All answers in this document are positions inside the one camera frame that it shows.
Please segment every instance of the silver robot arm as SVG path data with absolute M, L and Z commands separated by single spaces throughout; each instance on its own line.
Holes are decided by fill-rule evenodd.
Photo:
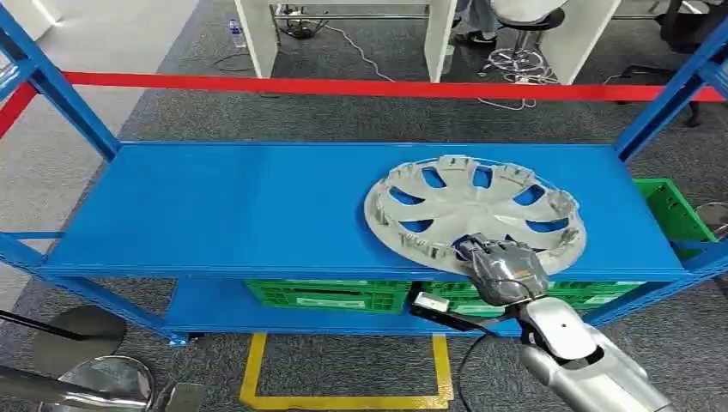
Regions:
M 521 360 L 577 412 L 676 412 L 647 373 L 565 301 L 546 295 L 548 277 L 527 245 L 481 234 L 456 245 L 472 263 L 470 279 L 493 306 L 517 309 Z

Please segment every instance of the desk leg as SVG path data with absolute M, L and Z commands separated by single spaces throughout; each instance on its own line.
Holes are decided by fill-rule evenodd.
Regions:
M 428 63 L 430 81 L 433 83 L 439 83 L 442 75 L 456 2 L 457 0 L 433 0 L 430 3 L 428 32 L 425 35 L 425 60 Z
M 255 74 L 267 79 L 273 73 L 273 64 L 278 54 L 276 24 L 270 14 L 270 7 L 267 2 L 259 0 L 234 1 L 240 24 L 246 34 Z

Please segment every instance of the green plastic crate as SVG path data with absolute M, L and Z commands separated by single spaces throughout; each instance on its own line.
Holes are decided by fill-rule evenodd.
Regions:
M 634 183 L 667 239 L 718 241 L 670 179 L 636 179 Z M 675 250 L 680 260 L 699 252 L 684 248 Z
M 717 241 L 710 229 L 693 211 L 690 204 L 669 179 L 636 179 L 634 183 L 645 198 L 655 220 L 667 239 Z M 676 255 L 685 260 L 699 251 L 676 249 Z M 644 282 L 551 282 L 549 294 L 561 298 L 576 309 L 593 309 L 637 288 Z M 450 308 L 463 314 L 497 316 L 498 307 L 489 306 L 477 295 L 470 282 L 425 282 L 424 288 L 451 301 Z
M 637 288 L 643 282 L 551 282 L 549 295 L 576 309 L 592 309 Z M 470 282 L 424 282 L 424 290 L 450 301 L 450 309 L 463 315 L 495 317 L 502 307 L 490 306 Z
M 246 280 L 264 305 L 400 313 L 412 282 Z

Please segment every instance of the blue metal shelf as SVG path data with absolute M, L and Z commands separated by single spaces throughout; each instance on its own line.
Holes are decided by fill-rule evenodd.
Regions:
M 611 146 L 526 143 L 125 144 L 40 270 L 53 276 L 462 280 L 390 251 L 361 211 L 368 188 L 390 168 L 453 154 L 533 168 L 579 200 L 587 247 L 554 280 L 685 276 Z M 609 252 L 615 245 L 619 259 Z
M 718 93 L 728 99 L 728 64 L 707 62 L 698 69 L 698 74 L 707 84 L 713 86 Z
M 553 280 L 648 281 L 587 313 L 587 322 L 604 324 L 728 270 L 728 242 L 671 239 L 703 250 L 678 262 L 624 164 L 705 82 L 728 94 L 725 62 L 715 63 L 725 60 L 728 19 L 613 145 L 121 143 L 2 5 L 0 27 L 0 48 L 15 65 L 0 73 L 0 97 L 27 81 L 109 162 L 65 232 L 0 232 L 0 261 L 171 344 L 184 345 L 189 332 L 205 331 L 460 334 L 407 314 L 261 306 L 240 280 L 462 279 L 385 248 L 370 234 L 361 211 L 366 190 L 390 168 L 445 154 L 518 163 L 579 200 L 587 246 L 576 264 Z M 50 255 L 19 241 L 40 238 L 58 239 Z M 163 318 L 87 276 L 178 280 Z M 494 330 L 519 333 L 514 322 Z
M 177 332 L 481 334 L 460 332 L 407 312 L 397 315 L 263 306 L 238 279 L 179 280 L 165 322 L 169 330 Z M 497 324 L 494 331 L 503 336 L 517 336 L 520 328 L 509 321 Z

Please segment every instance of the cable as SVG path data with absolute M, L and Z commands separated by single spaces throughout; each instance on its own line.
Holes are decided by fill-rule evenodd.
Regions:
M 387 76 L 387 75 L 383 75 L 383 74 L 382 74 L 382 73 L 381 73 L 381 72 L 379 71 L 379 65 L 378 65 L 378 64 L 377 64 L 376 62 L 374 62 L 373 60 L 370 60 L 369 58 L 367 58 L 367 56 L 366 56 L 366 55 L 364 54 L 364 50 L 363 50 L 363 49 L 361 49 L 361 47 L 359 47 L 359 46 L 358 46 L 358 45 L 357 45 L 357 44 L 356 44 L 356 43 L 355 43 L 355 42 L 354 42 L 354 41 L 353 41 L 353 40 L 352 40 L 352 39 L 351 39 L 351 38 L 349 37 L 349 35 L 348 35 L 348 34 L 346 34 L 346 32 L 344 32 L 344 31 L 343 31 L 343 30 L 342 30 L 341 28 L 331 27 L 331 26 L 329 26 L 328 24 L 324 24 L 324 27 L 328 28 L 329 30 L 333 30 L 333 31 L 335 31 L 335 32 L 339 32 L 339 33 L 340 33 L 340 34 L 341 34 L 341 35 L 342 35 L 342 36 L 343 36 L 343 37 L 344 37 L 344 38 L 346 39 L 346 41 L 348 41 L 348 42 L 349 42 L 349 44 L 350 44 L 350 45 L 351 45 L 352 47 L 354 47 L 354 48 L 355 48 L 355 49 L 356 49 L 357 51 L 359 51 L 359 55 L 361 56 L 361 60 L 364 60 L 365 62 L 367 62 L 367 63 L 371 64 L 371 65 L 372 65 L 372 67 L 374 67 L 374 73 L 376 73 L 376 75 L 377 75 L 377 76 L 379 76 L 379 77 L 381 77 L 381 78 L 383 78 L 383 79 L 385 79 L 385 80 L 388 80 L 388 81 L 390 81 L 390 82 L 394 82 L 394 80 L 392 80 L 392 79 L 391 79 L 391 77 L 389 77 L 389 76 Z
M 486 338 L 489 337 L 495 337 L 495 334 L 493 332 L 485 332 L 482 336 L 478 337 L 475 342 L 473 342 L 472 345 L 468 348 L 468 350 L 465 352 L 465 355 L 463 356 L 463 359 L 460 361 L 460 365 L 458 366 L 458 376 L 455 378 L 455 389 L 458 392 L 458 398 L 460 399 L 460 402 L 463 403 L 463 406 L 465 407 L 465 410 L 467 412 L 473 412 L 473 409 L 470 408 L 470 404 L 465 399 L 465 394 L 463 393 L 463 370 L 465 369 L 465 364 L 468 363 L 468 359 L 470 358 L 470 354 L 473 353 L 473 350 L 480 345 L 481 342 L 485 341 Z
M 479 76 L 485 77 L 486 74 L 481 71 L 481 73 L 478 73 Z M 505 79 L 507 82 L 511 83 L 529 83 L 529 84 L 558 84 L 559 81 L 556 80 L 554 77 L 554 71 L 550 67 L 543 67 L 541 73 L 539 74 L 515 74 L 515 73 L 504 73 L 503 79 Z M 536 107 L 536 101 L 534 99 L 521 99 L 521 106 L 518 107 L 512 107 L 512 106 L 505 106 L 500 105 L 498 103 L 494 103 L 492 101 L 488 101 L 485 99 L 477 99 L 479 102 L 499 107 L 501 109 L 510 110 L 513 112 L 519 112 L 521 110 L 524 110 L 525 108 L 532 109 L 533 107 Z
M 607 77 L 607 80 L 605 80 L 605 81 L 602 82 L 602 84 L 607 84 L 607 83 L 611 82 L 612 79 L 616 79 L 617 77 L 622 77 L 622 75 L 609 76 L 609 77 Z
M 238 72 L 238 71 L 253 70 L 253 66 L 244 67 L 242 69 L 225 69 L 225 68 L 222 68 L 222 67 L 218 66 L 218 64 L 220 64 L 220 63 L 228 60 L 229 58 L 235 58 L 235 57 L 238 57 L 238 56 L 250 56 L 250 53 L 247 52 L 247 51 L 242 52 L 242 53 L 234 53 L 234 54 L 231 54 L 231 55 L 226 56 L 224 58 L 219 58 L 219 59 L 215 60 L 214 62 L 212 62 L 212 64 L 210 64 L 210 66 L 212 66 L 214 69 L 219 70 L 219 71 Z

